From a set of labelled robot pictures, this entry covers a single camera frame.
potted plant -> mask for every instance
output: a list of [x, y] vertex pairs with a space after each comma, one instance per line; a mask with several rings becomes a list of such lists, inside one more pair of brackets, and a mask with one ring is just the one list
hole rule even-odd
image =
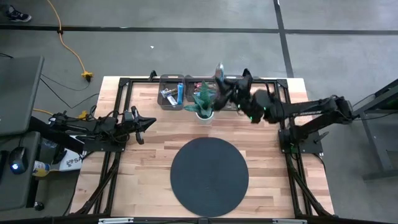
[[187, 111], [196, 112], [203, 124], [210, 124], [214, 117], [213, 99], [216, 92], [210, 90], [205, 81], [202, 81], [200, 91], [193, 94], [195, 104], [184, 106]]

shoe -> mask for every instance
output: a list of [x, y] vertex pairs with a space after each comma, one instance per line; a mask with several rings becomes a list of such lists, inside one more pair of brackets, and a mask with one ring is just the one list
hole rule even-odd
[[10, 6], [6, 12], [6, 16], [11, 22], [29, 22], [32, 19], [32, 16], [21, 13], [14, 6]]

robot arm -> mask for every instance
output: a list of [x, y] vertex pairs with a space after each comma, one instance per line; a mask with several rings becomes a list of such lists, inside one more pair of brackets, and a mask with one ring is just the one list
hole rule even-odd
[[215, 111], [221, 110], [230, 101], [238, 110], [246, 114], [252, 123], [259, 123], [264, 119], [268, 123], [278, 123], [286, 118], [319, 114], [317, 118], [294, 127], [295, 139], [305, 139], [309, 134], [318, 131], [333, 123], [348, 124], [352, 122], [352, 109], [349, 101], [343, 96], [331, 96], [329, 98], [308, 101], [303, 103], [281, 102], [274, 93], [267, 90], [257, 90], [250, 93], [253, 78], [248, 69], [243, 71], [243, 78], [239, 80], [227, 80], [223, 82], [215, 77], [219, 88], [219, 95], [215, 99]]
[[85, 151], [118, 151], [130, 139], [131, 133], [136, 133], [139, 144], [144, 143], [142, 133], [151, 126], [156, 118], [142, 117], [135, 106], [131, 112], [122, 113], [122, 120], [118, 123], [110, 112], [103, 118], [76, 119], [64, 113], [54, 114], [50, 120], [50, 128], [60, 132], [72, 132], [76, 138], [85, 143]]

cable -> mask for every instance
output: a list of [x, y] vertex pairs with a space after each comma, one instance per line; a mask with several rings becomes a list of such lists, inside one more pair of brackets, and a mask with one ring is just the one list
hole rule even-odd
[[290, 156], [291, 156], [291, 158], [294, 159], [295, 161], [297, 160], [297, 158], [293, 157], [293, 154], [292, 154], [292, 153], [290, 153]]
[[92, 106], [91, 108], [90, 108], [90, 113], [88, 114], [88, 118], [93, 118], [94, 120], [97, 120], [95, 117], [94, 117], [94, 115], [93, 115], [93, 113], [95, 112], [95, 110], [97, 109], [97, 105], [94, 105], [94, 106]]
[[322, 159], [318, 154], [316, 154], [316, 153], [313, 153], [313, 155], [314, 155], [315, 157], [317, 157], [317, 158], [321, 161], [321, 163], [322, 163], [322, 165], [323, 165], [323, 169], [325, 170], [325, 173], [326, 173], [326, 166], [325, 166], [325, 162], [323, 161], [323, 159]]
[[51, 116], [54, 115], [53, 113], [51, 113], [51, 112], [49, 112], [49, 111], [46, 111], [46, 110], [42, 110], [42, 109], [33, 108], [33, 111], [46, 113], [46, 114], [51, 115]]
[[86, 87], [82, 88], [81, 90], [77, 90], [77, 89], [74, 89], [74, 88], [67, 87], [67, 86], [65, 86], [64, 84], [61, 84], [61, 83], [59, 83], [59, 82], [57, 82], [57, 81], [55, 81], [55, 80], [53, 80], [53, 79], [51, 79], [51, 78], [45, 76], [43, 73], [42, 73], [42, 76], [44, 76], [45, 78], [47, 78], [47, 79], [49, 79], [49, 80], [55, 82], [56, 84], [58, 84], [58, 85], [60, 85], [60, 86], [63, 86], [63, 87], [65, 87], [65, 88], [69, 89], [69, 90], [74, 90], [74, 91], [83, 91], [83, 90], [87, 89], [87, 88], [89, 87], [89, 85], [90, 85], [90, 83], [88, 83]]
[[68, 212], [70, 206], [72, 205], [73, 198], [75, 197], [76, 187], [77, 187], [77, 181], [76, 181], [76, 183], [75, 183], [75, 188], [73, 189], [73, 194], [72, 194], [72, 197], [71, 197], [71, 199], [70, 199], [70, 201], [69, 201], [69, 204], [68, 204], [68, 206], [67, 206], [67, 209], [63, 212], [62, 216], [65, 216], [65, 215], [67, 214], [67, 212]]
[[354, 106], [358, 105], [358, 103], [360, 103], [360, 102], [366, 100], [369, 96], [363, 98], [362, 100], [359, 100], [358, 102], [356, 102], [356, 103], [355, 103], [353, 106], [351, 106], [351, 107], [354, 107]]
[[105, 117], [101, 118], [101, 123], [102, 123], [103, 121], [105, 121], [106, 118], [108, 118], [109, 116], [111, 116], [111, 114], [113, 114], [114, 112], [117, 112], [117, 114], [120, 115], [119, 111], [117, 111], [117, 110], [112, 110], [112, 111], [109, 112]]
[[[351, 121], [351, 119], [347, 118], [341, 111], [337, 110], [337, 112], [339, 112], [339, 114], [342, 115], [342, 117], [344, 117], [344, 119], [346, 119], [347, 121]], [[379, 119], [379, 118], [383, 118], [383, 117], [392, 115], [392, 114], [394, 114], [394, 113], [398, 113], [398, 110], [393, 111], [393, 112], [388, 113], [388, 114], [385, 114], [385, 115], [383, 115], [383, 116], [378, 116], [378, 117], [376, 117], [376, 118], [353, 119], [352, 121], [367, 121], [367, 120], [370, 120], [370, 119]]]
[[8, 54], [4, 54], [4, 53], [0, 53], [0, 56], [2, 56], [2, 57], [8, 57], [8, 58], [14, 58], [13, 56], [8, 55]]
[[388, 113], [388, 114], [385, 114], [385, 115], [383, 115], [383, 116], [378, 116], [378, 117], [376, 117], [376, 118], [355, 119], [354, 121], [367, 121], [367, 120], [370, 120], [370, 119], [378, 119], [378, 118], [383, 118], [383, 117], [385, 117], [385, 116], [392, 115], [392, 114], [394, 114], [394, 113], [398, 113], [398, 110], [393, 111], [393, 112]]
[[63, 33], [63, 31], [62, 31], [62, 23], [61, 23], [60, 16], [58, 15], [58, 12], [57, 12], [57, 10], [55, 9], [54, 5], [51, 3], [51, 1], [50, 1], [50, 0], [47, 0], [47, 2], [50, 4], [52, 10], [54, 11], [54, 13], [55, 13], [55, 15], [56, 15], [56, 17], [57, 17], [57, 19], [58, 19], [58, 24], [59, 24], [59, 27], [60, 27], [60, 30], [59, 30], [58, 34], [59, 34], [59, 36], [60, 36], [60, 40], [61, 40], [62, 45], [63, 45], [66, 49], [68, 49], [70, 52], [72, 52], [72, 54], [74, 54], [74, 55], [77, 57], [77, 59], [78, 59], [79, 62], [80, 62], [81, 68], [83, 69], [83, 74], [92, 74], [92, 73], [86, 71], [85, 66], [83, 65], [83, 62], [81, 61], [79, 55], [78, 55], [76, 52], [74, 52], [70, 47], [68, 47], [68, 46], [63, 42], [63, 39], [62, 39], [62, 33]]
[[60, 99], [63, 103], [65, 103], [70, 109], [74, 109], [75, 107], [82, 104], [84, 101], [89, 100], [91, 97], [99, 95], [99, 93], [92, 94], [91, 96], [85, 98], [80, 103], [76, 104], [75, 106], [70, 106], [67, 102], [65, 102], [65, 100], [63, 100], [60, 96], [58, 96], [58, 94], [54, 90], [52, 90], [51, 87], [43, 79], [40, 79], [40, 80], [51, 90], [51, 92], [53, 92], [55, 94], [55, 96], [58, 97], [58, 99]]
[[27, 133], [21, 134], [21, 136], [19, 138], [19, 142], [18, 142], [18, 147], [24, 143], [24, 138], [25, 138], [26, 134]]

black metal frame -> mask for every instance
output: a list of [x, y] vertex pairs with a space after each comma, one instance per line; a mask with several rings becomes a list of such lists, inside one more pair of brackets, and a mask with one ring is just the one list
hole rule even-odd
[[[378, 116], [388, 115], [391, 113], [397, 113], [397, 110], [389, 110], [383, 109], [387, 105], [388, 102], [392, 100], [398, 100], [398, 79], [394, 80], [384, 88], [381, 88], [379, 91], [374, 93], [374, 99], [369, 101], [364, 105], [360, 105], [360, 107], [353, 111], [354, 118], [361, 118], [362, 123], [368, 137], [369, 144], [371, 145], [374, 151], [374, 157], [378, 159], [379, 169], [372, 174], [366, 174], [363, 176], [364, 180], [376, 180], [383, 179], [389, 177], [398, 177], [398, 169], [395, 169], [392, 165], [392, 162], [389, 158], [388, 151], [396, 151], [394, 146], [383, 147], [377, 145], [376, 141], [380, 141], [376, 138], [380, 138], [382, 136], [378, 136], [374, 129], [371, 128], [370, 122], [368, 119], [372, 119], [373, 114], [377, 114]], [[388, 140], [396, 141], [396, 139], [383, 139], [382, 142], [388, 142]]]
[[[159, 83], [160, 78], [157, 77], [155, 71], [153, 71], [148, 78], [120, 78], [118, 84], [118, 92], [116, 94], [116, 101], [114, 104], [113, 117], [117, 117], [117, 112], [119, 111], [119, 107], [121, 105], [122, 92], [124, 87], [127, 87], [126, 99], [124, 102], [123, 111], [128, 110], [130, 106], [130, 99], [132, 95], [132, 87], [134, 83]], [[257, 84], [268, 84], [274, 86], [274, 91], [278, 97], [278, 99], [282, 99], [280, 95], [280, 91], [282, 90], [285, 96], [285, 102], [290, 103], [290, 95], [289, 89], [287, 85], [287, 80], [285, 79], [261, 79], [256, 77], [253, 80], [253, 83]], [[294, 118], [289, 119], [290, 125], [294, 125]], [[286, 125], [285, 121], [280, 122], [280, 129], [285, 130]], [[93, 192], [93, 195], [90, 199], [84, 204], [84, 206], [79, 209], [75, 213], [71, 213], [66, 217], [45, 217], [45, 218], [34, 218], [34, 219], [26, 219], [26, 220], [13, 220], [13, 221], [5, 221], [0, 223], [98, 223], [100, 218], [111, 218], [111, 211], [113, 206], [113, 197], [114, 191], [116, 187], [116, 181], [118, 177], [118, 169], [121, 158], [121, 152], [115, 152], [114, 160], [112, 166], [108, 170], [109, 160], [112, 152], [105, 152], [103, 167], [101, 170], [101, 177], [99, 181], [99, 185], [97, 189]], [[297, 157], [297, 169], [295, 168], [292, 161], [292, 154], [295, 154]], [[334, 215], [328, 213], [320, 203], [317, 202], [316, 198], [313, 196], [311, 191], [308, 189], [305, 173], [303, 167], [302, 156], [300, 150], [295, 153], [285, 153], [285, 160], [287, 164], [287, 173], [289, 178], [290, 185], [290, 193], [292, 195], [292, 203], [293, 203], [293, 211], [295, 218], [289, 219], [290, 222], [292, 220], [297, 220], [301, 222], [301, 220], [306, 220], [308, 223], [370, 223], [369, 221], [363, 220], [350, 220], [344, 218], [338, 218]], [[103, 190], [106, 185], [110, 181], [109, 194], [106, 201], [106, 207], [101, 212], [101, 202], [103, 196]], [[303, 191], [303, 198], [305, 204], [305, 213], [303, 213], [299, 206], [299, 199], [297, 197], [297, 189], [296, 184]], [[93, 214], [88, 214], [91, 208], [94, 206]], [[314, 216], [312, 214], [312, 207], [318, 213], [319, 216]], [[155, 223], [155, 222], [170, 222], [176, 221], [181, 222], [191, 222], [191, 223], [199, 223], [199, 224], [209, 224], [209, 223], [277, 223], [281, 222], [283, 218], [159, 218], [159, 217], [134, 217], [130, 218], [134, 219], [134, 222], [139, 223]]]

